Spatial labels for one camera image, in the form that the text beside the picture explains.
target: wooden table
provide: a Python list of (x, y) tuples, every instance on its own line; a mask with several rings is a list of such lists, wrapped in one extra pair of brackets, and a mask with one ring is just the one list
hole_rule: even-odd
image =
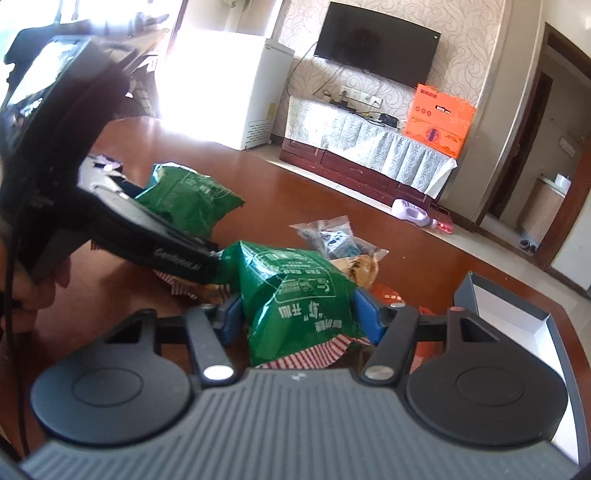
[[(348, 215), (355, 234), (389, 250), (380, 263), (378, 281), (412, 305), (444, 313), (453, 293), (472, 270), (550, 312), (569, 354), (591, 430), (591, 371), (564, 309), (537, 291), (415, 226), (401, 222), (342, 193), (283, 168), (217, 144), (192, 141), (167, 132), (154, 119), (111, 122), (94, 153), (125, 164), (127, 176), (145, 184), (153, 163), (175, 161), (211, 175), (246, 200), (214, 229), (222, 247), (243, 239), (278, 247), (305, 247), (289, 225)], [(185, 299), (173, 298), (150, 270), (85, 245), (73, 255), (72, 283), (60, 290), (53, 307), (40, 312), (35, 331), (22, 338), (20, 352), (29, 387), (45, 368), (76, 350), (133, 311), (152, 307), (162, 316), (179, 314)], [(20, 448), (16, 425), (14, 378), (0, 361), (0, 424)], [(31, 447), (43, 441), (30, 409), (27, 430)]]

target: cardboard box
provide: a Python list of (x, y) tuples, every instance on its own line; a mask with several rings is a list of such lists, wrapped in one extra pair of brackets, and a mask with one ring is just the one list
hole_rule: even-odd
[(458, 158), (475, 113), (466, 100), (418, 85), (404, 135)]
[(569, 403), (552, 443), (575, 462), (587, 465), (590, 453), (583, 403), (552, 315), (473, 272), (468, 273), (453, 299), (455, 306), (476, 313), (563, 378)]

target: open box lid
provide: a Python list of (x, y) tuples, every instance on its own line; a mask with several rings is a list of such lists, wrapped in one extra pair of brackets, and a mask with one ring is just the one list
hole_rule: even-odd
[(455, 306), (476, 313), (562, 377), (569, 402), (552, 443), (579, 465), (589, 463), (583, 404), (552, 315), (474, 272), (468, 273), (453, 300)]

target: black cable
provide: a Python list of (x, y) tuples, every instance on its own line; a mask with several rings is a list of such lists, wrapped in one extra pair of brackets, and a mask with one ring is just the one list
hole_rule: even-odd
[(343, 71), (344, 67), (339, 67), (338, 69), (335, 70), (335, 72), (330, 76), (330, 78), (328, 80), (326, 80), (321, 87), (319, 87), (314, 93), (312, 93), (312, 96), (316, 95), (320, 90), (322, 90), (327, 83), (329, 83), (333, 78), (336, 77), (337, 73), (340, 73)]
[(8, 455), (10, 460), (12, 460), (15, 463), (18, 463), (22, 460), (21, 456), (12, 446), (12, 443), (6, 440), (6, 438), (4, 438), (2, 435), (0, 435), (0, 450), (2, 450), (6, 455)]
[(383, 127), (385, 125), (385, 124), (383, 124), (382, 122), (380, 122), (378, 120), (375, 120), (375, 119), (372, 119), (372, 118), (367, 118), (365, 115), (361, 115), (361, 113), (359, 113), (359, 112), (355, 112), (355, 115), (360, 116), (366, 122), (369, 122), (370, 124), (377, 125), (378, 127)]
[(294, 74), (294, 72), (297, 70), (297, 68), (300, 66), (300, 63), (304, 60), (304, 58), (306, 58), (306, 55), (308, 55), (308, 53), (310, 52), (310, 50), (312, 50), (312, 47), (314, 47), (314, 45), (316, 45), (318, 43), (318, 41), (315, 41), (310, 48), (308, 48), (308, 50), (306, 51), (306, 53), (304, 53), (304, 56), (302, 58), (300, 58), (300, 61), (298, 63), (295, 64), (294, 69), (290, 72), (290, 74), (287, 76), (287, 80), (285, 82), (285, 90), (287, 91), (287, 96), (291, 96), (290, 94), (290, 80), (292, 75)]
[(6, 324), (8, 350), (12, 356), (12, 366), (14, 369), (15, 380), (17, 382), (18, 435), (21, 439), (22, 451), (25, 456), (27, 456), (29, 455), (29, 444), (27, 442), (27, 428), (25, 425), (24, 389), (22, 387), (21, 368), (18, 362), (17, 349), (14, 345), (14, 331), (12, 330), (12, 282), (14, 280), (19, 244), (17, 225), (19, 217), (20, 212), (17, 212), (7, 253), (6, 275), (4, 277), (4, 322)]

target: human hand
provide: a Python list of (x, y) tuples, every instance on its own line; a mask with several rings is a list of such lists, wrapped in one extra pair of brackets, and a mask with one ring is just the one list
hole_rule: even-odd
[[(0, 240), (0, 290), (4, 291), (7, 263), (7, 247)], [(70, 283), (71, 261), (68, 258), (49, 277), (33, 282), (24, 267), (17, 262), (12, 281), (12, 298), (22, 303), (22, 308), (12, 311), (12, 330), (25, 333), (33, 330), (37, 319), (37, 310), (46, 309), (56, 299), (56, 284), (66, 288)], [(4, 317), (0, 326), (5, 329)]]

